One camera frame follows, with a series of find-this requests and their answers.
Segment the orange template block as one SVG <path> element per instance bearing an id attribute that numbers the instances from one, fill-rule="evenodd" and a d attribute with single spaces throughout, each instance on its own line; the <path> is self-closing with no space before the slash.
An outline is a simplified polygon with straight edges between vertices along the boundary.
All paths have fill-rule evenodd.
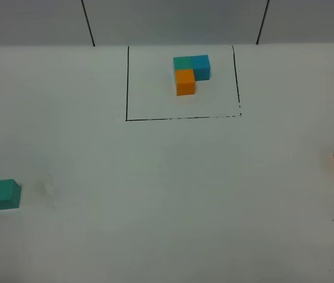
<path id="1" fill-rule="evenodd" d="M 175 71 L 176 95 L 195 94 L 195 76 L 193 69 Z"/>

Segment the green template block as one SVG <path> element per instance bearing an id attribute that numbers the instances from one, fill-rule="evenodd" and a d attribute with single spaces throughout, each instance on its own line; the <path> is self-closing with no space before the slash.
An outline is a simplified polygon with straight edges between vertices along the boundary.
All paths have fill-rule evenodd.
<path id="1" fill-rule="evenodd" d="M 175 80 L 178 78 L 178 74 L 182 73 L 183 75 L 188 76 L 189 81 L 195 81 L 194 72 L 192 67 L 192 61 L 190 56 L 184 57 L 173 57 L 173 74 Z"/>

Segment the blue template block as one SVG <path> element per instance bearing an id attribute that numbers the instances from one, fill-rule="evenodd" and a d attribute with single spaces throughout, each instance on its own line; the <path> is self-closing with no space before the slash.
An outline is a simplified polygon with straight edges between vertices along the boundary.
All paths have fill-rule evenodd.
<path id="1" fill-rule="evenodd" d="M 196 81 L 210 79 L 211 66 L 208 55 L 196 55 L 191 57 L 192 68 Z"/>

